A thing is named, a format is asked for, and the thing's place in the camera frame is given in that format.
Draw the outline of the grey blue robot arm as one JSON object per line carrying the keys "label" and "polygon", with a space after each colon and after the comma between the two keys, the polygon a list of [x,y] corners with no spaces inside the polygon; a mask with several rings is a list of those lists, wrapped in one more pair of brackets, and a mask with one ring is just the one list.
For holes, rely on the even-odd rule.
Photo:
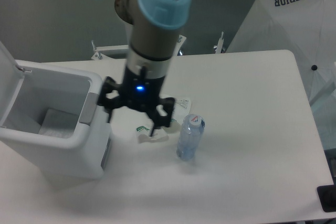
{"label": "grey blue robot arm", "polygon": [[106,77],[97,104],[108,114],[123,106],[143,112],[154,130],[169,127],[175,100],[160,92],[192,0],[120,1],[133,26],[123,80]]}

